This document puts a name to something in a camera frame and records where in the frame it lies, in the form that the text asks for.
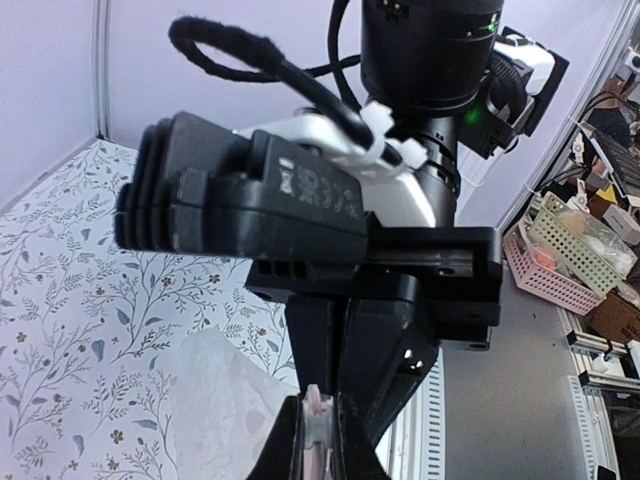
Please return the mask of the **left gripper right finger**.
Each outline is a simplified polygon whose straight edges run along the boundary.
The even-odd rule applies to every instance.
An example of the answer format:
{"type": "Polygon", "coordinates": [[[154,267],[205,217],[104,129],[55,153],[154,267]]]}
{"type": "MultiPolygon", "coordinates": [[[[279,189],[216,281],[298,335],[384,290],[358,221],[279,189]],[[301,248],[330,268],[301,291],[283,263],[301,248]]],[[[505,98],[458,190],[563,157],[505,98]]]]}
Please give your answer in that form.
{"type": "Polygon", "coordinates": [[[332,435],[333,479],[390,480],[348,394],[334,398],[332,435]]]}

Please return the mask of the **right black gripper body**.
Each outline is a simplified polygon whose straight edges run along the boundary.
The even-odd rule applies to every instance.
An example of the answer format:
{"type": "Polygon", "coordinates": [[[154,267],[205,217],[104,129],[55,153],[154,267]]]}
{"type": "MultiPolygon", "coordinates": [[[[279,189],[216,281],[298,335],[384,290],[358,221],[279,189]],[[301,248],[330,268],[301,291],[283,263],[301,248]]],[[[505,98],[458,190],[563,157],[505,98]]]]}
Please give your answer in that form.
{"type": "Polygon", "coordinates": [[[291,347],[337,352],[359,336],[416,329],[485,350],[500,323],[501,247],[491,227],[387,228],[362,212],[249,211],[255,294],[286,307],[291,347]]]}

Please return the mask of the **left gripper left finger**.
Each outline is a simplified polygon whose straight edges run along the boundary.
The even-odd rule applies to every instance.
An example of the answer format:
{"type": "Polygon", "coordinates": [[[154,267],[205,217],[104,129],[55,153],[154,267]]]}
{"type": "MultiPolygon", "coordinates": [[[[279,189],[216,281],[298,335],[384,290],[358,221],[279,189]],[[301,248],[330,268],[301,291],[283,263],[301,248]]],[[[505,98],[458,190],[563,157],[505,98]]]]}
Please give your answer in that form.
{"type": "Polygon", "coordinates": [[[247,480],[303,478],[304,412],[299,395],[287,396],[247,480]]]}

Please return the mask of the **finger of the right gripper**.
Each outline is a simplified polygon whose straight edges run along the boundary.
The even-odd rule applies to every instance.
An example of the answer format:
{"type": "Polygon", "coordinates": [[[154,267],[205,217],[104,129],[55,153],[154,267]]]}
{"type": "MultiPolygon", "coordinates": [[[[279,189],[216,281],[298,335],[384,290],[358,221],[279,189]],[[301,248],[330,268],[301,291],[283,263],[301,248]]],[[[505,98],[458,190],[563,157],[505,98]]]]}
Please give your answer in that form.
{"type": "Polygon", "coordinates": [[[434,365],[433,324],[422,301],[353,300],[344,346],[344,392],[378,444],[434,365]]]}
{"type": "Polygon", "coordinates": [[[317,385],[337,390],[343,334],[343,307],[333,299],[289,299],[285,319],[300,389],[317,385]]]}

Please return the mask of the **clear zip top bag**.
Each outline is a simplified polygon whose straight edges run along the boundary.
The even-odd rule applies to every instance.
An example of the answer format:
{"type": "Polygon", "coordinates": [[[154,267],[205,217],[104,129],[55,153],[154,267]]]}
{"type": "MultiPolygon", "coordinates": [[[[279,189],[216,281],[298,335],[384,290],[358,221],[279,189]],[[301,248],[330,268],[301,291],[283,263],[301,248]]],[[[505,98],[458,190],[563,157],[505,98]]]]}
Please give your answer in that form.
{"type": "Polygon", "coordinates": [[[180,479],[244,479],[256,465],[285,398],[302,401],[304,479],[331,479],[333,400],[313,385],[298,392],[275,379],[214,329],[183,341],[171,365],[180,479]]]}

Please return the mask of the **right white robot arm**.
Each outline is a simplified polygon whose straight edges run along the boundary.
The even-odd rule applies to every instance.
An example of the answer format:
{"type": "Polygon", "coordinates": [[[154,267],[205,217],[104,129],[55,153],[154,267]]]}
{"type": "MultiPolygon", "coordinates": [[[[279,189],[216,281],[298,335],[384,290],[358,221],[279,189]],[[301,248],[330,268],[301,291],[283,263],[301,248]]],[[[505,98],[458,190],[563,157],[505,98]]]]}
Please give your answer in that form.
{"type": "Polygon", "coordinates": [[[442,344],[485,350],[500,320],[492,227],[454,223],[457,149],[483,158],[534,132],[568,66],[499,25],[499,1],[366,1],[361,80],[408,143],[403,171],[358,173],[369,229],[347,275],[256,261],[247,288],[285,307],[302,386],[349,397],[376,444],[442,344]]]}

